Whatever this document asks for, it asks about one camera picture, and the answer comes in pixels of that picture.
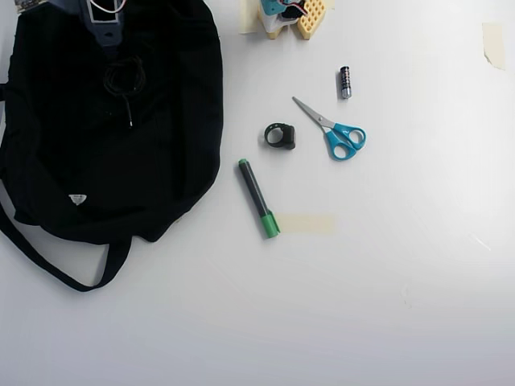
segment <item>black cable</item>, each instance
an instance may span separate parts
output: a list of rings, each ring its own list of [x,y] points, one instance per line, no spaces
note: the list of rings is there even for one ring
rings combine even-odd
[[[143,62],[137,56],[112,62],[105,70],[104,87],[114,97],[126,103],[130,127],[133,127],[129,97],[139,94],[146,85]]]

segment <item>electronic component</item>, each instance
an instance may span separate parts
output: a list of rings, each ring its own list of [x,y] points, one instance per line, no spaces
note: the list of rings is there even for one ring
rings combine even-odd
[[[27,10],[32,10],[37,6],[40,6],[47,2],[47,0],[14,0],[14,4],[16,5],[16,10],[19,14]]]

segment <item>tape strip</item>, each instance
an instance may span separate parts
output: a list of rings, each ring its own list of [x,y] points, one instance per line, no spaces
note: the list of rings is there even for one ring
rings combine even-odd
[[[495,68],[506,70],[503,28],[498,23],[483,23],[484,57]]]
[[[312,233],[331,235],[336,232],[336,217],[333,215],[274,214],[281,233]]]
[[[259,28],[259,0],[240,0],[240,34],[252,34]]]

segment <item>backpack label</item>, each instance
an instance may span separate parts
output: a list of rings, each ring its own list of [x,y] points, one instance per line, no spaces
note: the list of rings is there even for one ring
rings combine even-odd
[[[70,199],[72,199],[72,202],[78,207],[79,205],[82,205],[86,199],[88,199],[87,195],[70,195]]]

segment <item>backpack strap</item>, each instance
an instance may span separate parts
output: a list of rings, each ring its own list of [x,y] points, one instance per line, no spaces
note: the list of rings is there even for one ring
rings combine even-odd
[[[97,288],[101,288],[104,285],[110,283],[123,264],[126,262],[127,256],[129,255],[130,245],[132,240],[119,241],[112,243],[109,246],[107,254],[107,262],[105,263],[105,270],[102,279],[97,285],[83,285],[75,279],[69,277],[66,273],[50,264],[43,256],[41,256],[22,233],[13,225],[4,211],[2,204],[0,203],[0,231],[2,231],[8,238],[16,245],[20,251],[22,251],[29,259],[36,263],[40,268],[44,269],[51,275],[57,277],[64,284],[72,287],[73,289],[80,292],[89,292]]]

